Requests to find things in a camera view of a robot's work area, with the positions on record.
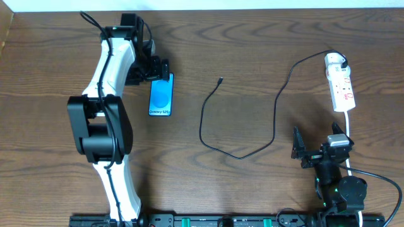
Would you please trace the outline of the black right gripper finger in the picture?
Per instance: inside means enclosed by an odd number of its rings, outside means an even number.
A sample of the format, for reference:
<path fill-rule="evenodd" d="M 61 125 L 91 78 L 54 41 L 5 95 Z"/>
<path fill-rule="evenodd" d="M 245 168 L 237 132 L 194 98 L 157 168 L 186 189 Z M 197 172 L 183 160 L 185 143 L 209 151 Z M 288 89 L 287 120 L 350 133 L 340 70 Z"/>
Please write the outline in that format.
<path fill-rule="evenodd" d="M 333 134 L 345 134 L 348 137 L 350 144 L 347 146 L 354 145 L 354 142 L 349 138 L 349 136 L 340 128 L 340 126 L 336 122 L 332 123 L 331 128 L 332 128 Z"/>
<path fill-rule="evenodd" d="M 293 145 L 292 145 L 292 153 L 291 153 L 291 158 L 292 159 L 301 159 L 306 152 L 306 147 L 303 142 L 303 138 L 301 136 L 301 133 L 299 132 L 298 127 L 294 127 L 293 130 Z"/>

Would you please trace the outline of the blue Samsung Galaxy smartphone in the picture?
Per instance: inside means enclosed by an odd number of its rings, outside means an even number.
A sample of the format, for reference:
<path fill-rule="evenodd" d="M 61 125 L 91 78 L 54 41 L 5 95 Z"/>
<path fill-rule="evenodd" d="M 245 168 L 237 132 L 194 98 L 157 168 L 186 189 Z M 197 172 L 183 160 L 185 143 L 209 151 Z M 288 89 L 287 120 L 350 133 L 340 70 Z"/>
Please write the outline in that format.
<path fill-rule="evenodd" d="M 152 117 L 169 117 L 172 112 L 174 93 L 174 74 L 169 74 L 169 80 L 151 82 L 148 114 Z"/>

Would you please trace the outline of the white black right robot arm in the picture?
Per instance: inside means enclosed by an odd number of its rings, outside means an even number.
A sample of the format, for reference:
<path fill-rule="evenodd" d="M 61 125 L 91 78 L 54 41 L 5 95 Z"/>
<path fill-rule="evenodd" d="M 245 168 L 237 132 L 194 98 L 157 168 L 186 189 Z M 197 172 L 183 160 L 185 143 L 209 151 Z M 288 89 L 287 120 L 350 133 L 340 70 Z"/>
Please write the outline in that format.
<path fill-rule="evenodd" d="M 302 168 L 313 168 L 315 189 L 325 203 L 325 209 L 313 214 L 309 226 L 352 226 L 359 224 L 358 212 L 364 209 L 367 182 L 355 176 L 343 176 L 340 164 L 349 159 L 354 142 L 337 123 L 332 124 L 332 135 L 317 150 L 309 151 L 298 128 L 293 131 L 291 158 L 301 160 Z"/>

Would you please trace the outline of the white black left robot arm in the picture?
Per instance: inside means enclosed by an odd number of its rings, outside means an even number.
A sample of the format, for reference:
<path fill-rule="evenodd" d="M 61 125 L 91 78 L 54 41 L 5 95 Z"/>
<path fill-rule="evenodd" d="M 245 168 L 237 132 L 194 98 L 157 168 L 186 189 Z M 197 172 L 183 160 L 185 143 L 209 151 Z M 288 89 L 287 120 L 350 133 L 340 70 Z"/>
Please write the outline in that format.
<path fill-rule="evenodd" d="M 133 128 L 122 101 L 126 86 L 168 82 L 174 77 L 168 59 L 155 54 L 150 27 L 135 13 L 123 13 L 117 26 L 102 27 L 92 16 L 80 16 L 100 30 L 102 53 L 93 78 L 80 96 L 69 97 L 67 110 L 79 154 L 100 176 L 110 204 L 109 214 L 71 216 L 70 226 L 149 226 L 134 188 L 129 154 Z"/>

